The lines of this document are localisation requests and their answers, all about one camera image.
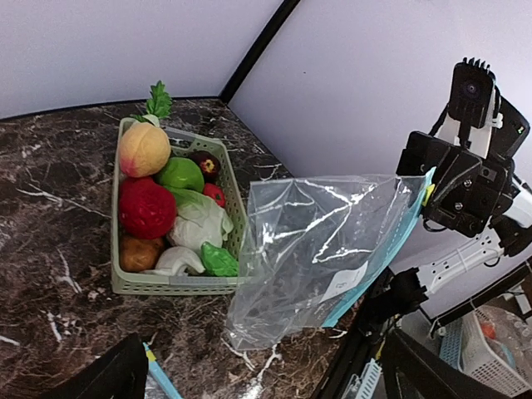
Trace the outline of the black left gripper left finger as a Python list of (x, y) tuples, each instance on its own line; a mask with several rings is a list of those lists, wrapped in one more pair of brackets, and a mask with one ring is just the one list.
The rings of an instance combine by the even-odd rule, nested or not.
[(103, 356), (48, 392), (49, 398), (144, 398), (148, 358), (132, 333)]

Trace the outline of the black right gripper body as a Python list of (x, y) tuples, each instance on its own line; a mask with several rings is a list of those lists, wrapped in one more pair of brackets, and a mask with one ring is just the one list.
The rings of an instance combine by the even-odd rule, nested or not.
[(425, 221), (472, 238), (492, 217), (502, 215), (513, 203), (512, 159), (484, 159), (465, 148), (428, 134), (413, 131), (397, 166), (401, 176), (434, 171), (433, 190), (421, 211)]

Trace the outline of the dark red apple toy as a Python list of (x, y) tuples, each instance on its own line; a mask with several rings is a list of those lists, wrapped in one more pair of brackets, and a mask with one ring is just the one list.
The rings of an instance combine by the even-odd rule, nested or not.
[(221, 170), (220, 161), (217, 157), (206, 150), (198, 150), (188, 155), (188, 158), (199, 166), (205, 183), (216, 183)]

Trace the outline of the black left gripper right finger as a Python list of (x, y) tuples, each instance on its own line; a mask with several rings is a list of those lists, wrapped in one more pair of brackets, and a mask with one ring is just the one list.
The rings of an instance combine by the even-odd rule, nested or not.
[(505, 398), (457, 371), (400, 329), (387, 335), (382, 373), (388, 398)]

